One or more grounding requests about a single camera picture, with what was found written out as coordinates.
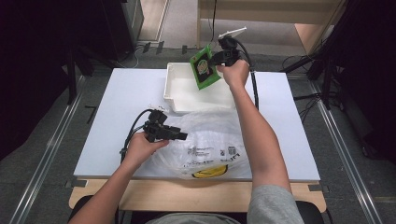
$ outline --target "gray shirt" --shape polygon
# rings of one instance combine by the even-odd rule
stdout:
[[[148,224],[237,224],[238,221],[218,214],[173,213]],[[293,196],[279,186],[263,185],[251,193],[247,223],[304,223]]]

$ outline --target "hand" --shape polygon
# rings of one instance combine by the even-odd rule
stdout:
[[[248,79],[248,63],[244,60],[238,60],[231,67],[218,65],[216,68],[223,73],[224,79],[231,89],[245,88]]]
[[[128,151],[122,164],[139,167],[152,155],[157,149],[165,147],[169,144],[169,140],[161,140],[150,143],[146,139],[145,133],[135,133],[129,142]]]

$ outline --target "white table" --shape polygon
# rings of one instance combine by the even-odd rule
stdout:
[[[119,151],[139,113],[148,105],[169,108],[163,100],[165,77],[165,69],[114,69],[74,172],[76,177],[108,178],[113,174],[120,165]],[[278,137],[290,181],[319,181],[318,169],[286,75],[258,72],[256,81],[260,111]],[[252,97],[250,79],[247,90]],[[148,160],[137,170],[134,178],[171,179],[176,176]],[[225,174],[215,178],[246,181],[251,179],[251,173],[246,166],[245,171],[238,175]]]
[[[166,70],[162,69],[114,69],[74,172],[78,179],[88,180],[87,185],[74,187],[69,200],[71,208],[81,197],[97,192],[120,165],[119,151],[138,114],[149,104],[169,108],[163,101],[165,77]],[[260,111],[277,134],[295,200],[311,202],[320,212],[324,212],[326,203],[323,193],[310,188],[318,184],[318,169],[286,75],[259,72],[256,79]],[[250,80],[247,90],[252,96]],[[147,161],[130,180],[120,201],[120,209],[246,212],[250,192],[251,173],[248,167],[234,176],[182,180]]]

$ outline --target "white plastic bin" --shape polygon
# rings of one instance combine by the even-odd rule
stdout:
[[[198,90],[189,63],[168,64],[163,99],[176,113],[190,113],[216,107],[235,108],[230,88],[223,78]]]

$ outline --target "yellow label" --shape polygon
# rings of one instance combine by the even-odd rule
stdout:
[[[219,176],[219,175],[224,175],[227,172],[227,170],[228,170],[228,165],[222,165],[219,167],[198,171],[198,172],[192,174],[192,176],[195,178],[215,177],[215,176]]]

